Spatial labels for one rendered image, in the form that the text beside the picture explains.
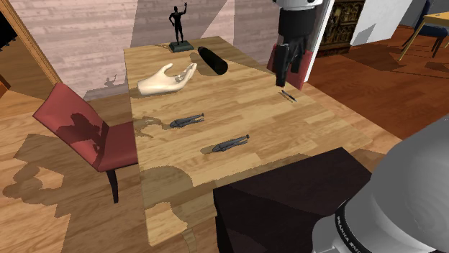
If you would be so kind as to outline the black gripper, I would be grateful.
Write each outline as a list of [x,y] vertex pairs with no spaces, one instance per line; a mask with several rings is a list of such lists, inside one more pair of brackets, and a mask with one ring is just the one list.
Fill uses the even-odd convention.
[[298,73],[301,59],[305,53],[307,40],[314,29],[317,10],[280,9],[278,23],[278,43],[276,45],[273,66],[276,71],[276,86],[284,87],[286,73],[289,67],[289,45],[291,43],[293,55],[291,58],[291,72]]

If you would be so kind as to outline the red upholstered chair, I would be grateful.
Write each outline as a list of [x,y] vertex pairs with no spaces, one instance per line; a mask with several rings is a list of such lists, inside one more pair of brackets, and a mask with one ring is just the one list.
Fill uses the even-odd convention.
[[109,126],[77,93],[57,83],[33,117],[69,145],[96,171],[106,173],[119,201],[116,170],[138,163],[131,121]]
[[[276,44],[273,45],[271,56],[267,64],[267,69],[269,69],[273,73],[276,73],[276,68],[274,67],[275,51],[276,51]],[[312,51],[308,50],[305,51],[301,59],[299,70],[297,73],[292,73],[291,67],[289,67],[289,71],[286,75],[287,83],[291,84],[292,86],[294,86],[299,90],[302,89],[312,56],[313,56]]]

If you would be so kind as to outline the dark carved wooden cabinet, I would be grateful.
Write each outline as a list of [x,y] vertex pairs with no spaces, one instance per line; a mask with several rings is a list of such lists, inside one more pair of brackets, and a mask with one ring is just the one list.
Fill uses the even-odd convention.
[[348,53],[366,0],[335,0],[317,58]]

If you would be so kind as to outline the black cylinder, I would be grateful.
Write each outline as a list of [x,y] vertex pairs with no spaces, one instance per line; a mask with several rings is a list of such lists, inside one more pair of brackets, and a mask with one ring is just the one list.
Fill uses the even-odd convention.
[[198,53],[203,61],[218,75],[223,75],[228,70],[228,64],[220,56],[206,47],[198,47]]

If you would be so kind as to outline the grey locking pliers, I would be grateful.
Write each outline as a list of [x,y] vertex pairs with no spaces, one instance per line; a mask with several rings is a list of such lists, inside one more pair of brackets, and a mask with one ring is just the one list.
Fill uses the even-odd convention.
[[198,114],[198,115],[190,116],[187,118],[176,119],[176,120],[172,121],[169,124],[169,126],[171,128],[176,128],[176,127],[181,128],[181,127],[184,127],[189,124],[199,123],[203,120],[204,120],[204,114]]
[[247,134],[243,137],[238,137],[236,139],[231,139],[226,142],[219,143],[212,148],[213,152],[224,152],[232,147],[236,147],[238,145],[246,144],[250,136]]

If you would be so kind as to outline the black human figure statue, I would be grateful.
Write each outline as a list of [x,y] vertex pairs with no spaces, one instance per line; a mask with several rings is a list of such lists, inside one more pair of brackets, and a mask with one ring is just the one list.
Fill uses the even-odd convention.
[[175,29],[176,41],[169,44],[169,48],[172,52],[185,52],[193,50],[194,47],[184,39],[183,26],[181,17],[186,13],[188,4],[184,3],[184,10],[179,11],[177,6],[174,6],[173,12],[169,16],[169,21]]

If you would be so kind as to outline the cream hand sculpture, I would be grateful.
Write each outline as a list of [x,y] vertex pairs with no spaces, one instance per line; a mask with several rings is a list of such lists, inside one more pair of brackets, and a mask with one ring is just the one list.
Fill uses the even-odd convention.
[[139,80],[137,82],[137,89],[140,94],[142,96],[152,96],[181,90],[193,77],[197,64],[191,63],[182,73],[178,75],[166,75],[165,72],[172,67],[173,63],[169,63],[164,65],[154,75]]

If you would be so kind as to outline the dark robot stand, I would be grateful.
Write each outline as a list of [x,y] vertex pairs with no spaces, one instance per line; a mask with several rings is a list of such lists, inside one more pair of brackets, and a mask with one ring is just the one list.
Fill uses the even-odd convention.
[[219,253],[312,253],[312,229],[369,180],[343,148],[213,191]]

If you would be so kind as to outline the blue chair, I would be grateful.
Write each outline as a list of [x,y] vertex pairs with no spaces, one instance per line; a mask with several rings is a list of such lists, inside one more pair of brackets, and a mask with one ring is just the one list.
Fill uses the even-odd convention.
[[417,24],[414,27],[414,33],[409,37],[409,39],[402,45],[402,54],[399,60],[402,59],[405,52],[408,50],[409,46],[412,44],[414,39],[420,35],[425,37],[434,37],[435,43],[432,46],[432,57],[435,57],[437,51],[439,50],[443,40],[449,35],[449,31],[447,31],[444,27],[435,27],[426,25],[424,23],[425,15],[428,14],[430,10],[430,0],[426,0],[425,5],[422,8]]

